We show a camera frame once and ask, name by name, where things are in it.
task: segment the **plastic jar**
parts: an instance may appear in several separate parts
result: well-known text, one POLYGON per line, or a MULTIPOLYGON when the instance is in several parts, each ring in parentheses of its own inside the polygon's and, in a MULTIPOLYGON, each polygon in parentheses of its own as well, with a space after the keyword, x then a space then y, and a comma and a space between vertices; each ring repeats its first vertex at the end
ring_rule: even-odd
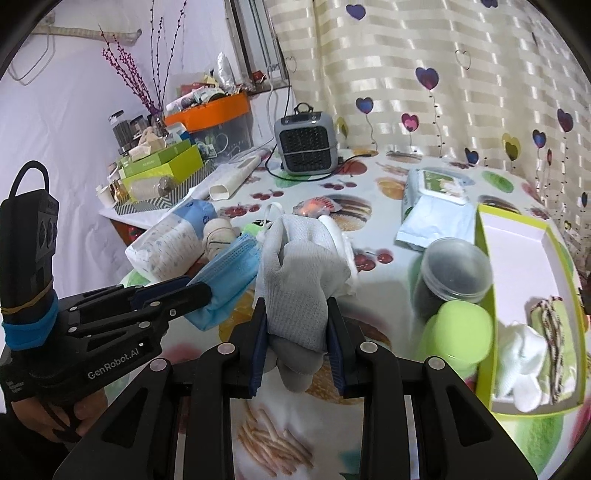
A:
POLYGON ((415 314, 427 321, 450 300, 479 303, 492 285, 491 262, 478 247, 440 238, 425 250, 414 289, 415 314))

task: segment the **striped box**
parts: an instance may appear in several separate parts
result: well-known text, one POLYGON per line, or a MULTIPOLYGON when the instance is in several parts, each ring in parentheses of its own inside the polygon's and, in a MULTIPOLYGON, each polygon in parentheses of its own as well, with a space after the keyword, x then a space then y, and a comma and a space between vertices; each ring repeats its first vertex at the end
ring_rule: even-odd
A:
POLYGON ((176 187, 168 195, 160 198, 143 200, 141 202, 132 203, 127 199, 123 203, 115 205, 115 211, 118 215, 128 215, 137 212, 150 212, 152 210, 169 209, 180 202, 191 188, 199 185, 216 169, 213 160, 208 160, 205 165, 191 175, 181 185, 176 187))

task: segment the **blue face mask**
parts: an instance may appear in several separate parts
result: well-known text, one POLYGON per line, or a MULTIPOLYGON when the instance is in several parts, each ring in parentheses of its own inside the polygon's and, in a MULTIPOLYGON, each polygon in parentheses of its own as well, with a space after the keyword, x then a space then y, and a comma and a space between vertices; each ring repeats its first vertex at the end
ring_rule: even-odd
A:
POLYGON ((212 289, 212 301, 204 308, 185 315, 199 330, 209 330, 226 320, 236 303, 255 279, 261 262, 261 246, 243 234, 209 262, 189 282, 203 282, 212 289))

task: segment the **white wall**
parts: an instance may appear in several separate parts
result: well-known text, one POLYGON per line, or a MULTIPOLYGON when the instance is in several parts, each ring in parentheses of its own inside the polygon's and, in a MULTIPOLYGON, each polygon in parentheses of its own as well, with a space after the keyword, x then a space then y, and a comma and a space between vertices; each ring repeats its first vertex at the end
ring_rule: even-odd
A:
MULTIPOLYGON (((151 83, 150 5, 150 0, 64 0, 56 8, 56 25, 94 29, 100 23, 104 30, 121 31, 142 28, 144 34, 131 52, 146 82, 151 83)), ((171 46, 182 0, 158 0, 156 22, 164 5, 163 52, 171 46)), ((45 46, 44 37, 32 36, 14 60, 17 72, 26 72, 45 46)), ((57 37, 55 57, 31 85, 21 86, 8 75, 0 80, 0 199, 7 197, 26 161, 36 159, 47 166, 51 193, 60 201, 61 210, 54 258, 60 296, 116 283, 130 269, 123 243, 109 222, 97 215, 101 205, 95 186, 105 182, 106 167, 117 157, 118 146, 108 116, 119 109, 129 118, 146 111, 102 58, 101 51, 98 41, 57 37)), ((208 70, 220 51, 226 53, 237 72, 223 0, 189 1, 171 73, 208 70)), ((271 98, 272 123, 284 111, 286 94, 287 90, 281 89, 271 98)), ((267 95, 251 102, 255 144, 272 138, 267 124, 267 95)), ((41 185, 40 176, 31 173, 21 191, 41 185)))

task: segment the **window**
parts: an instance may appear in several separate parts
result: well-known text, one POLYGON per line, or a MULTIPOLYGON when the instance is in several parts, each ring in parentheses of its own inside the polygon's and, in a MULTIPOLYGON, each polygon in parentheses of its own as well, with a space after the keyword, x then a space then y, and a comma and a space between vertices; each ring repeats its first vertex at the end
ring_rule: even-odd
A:
MULTIPOLYGON (((240 73, 254 81, 257 71, 270 76, 275 88, 288 85, 285 58, 263 0, 225 0, 228 24, 240 73)), ((259 91, 269 85, 257 85, 259 91)))

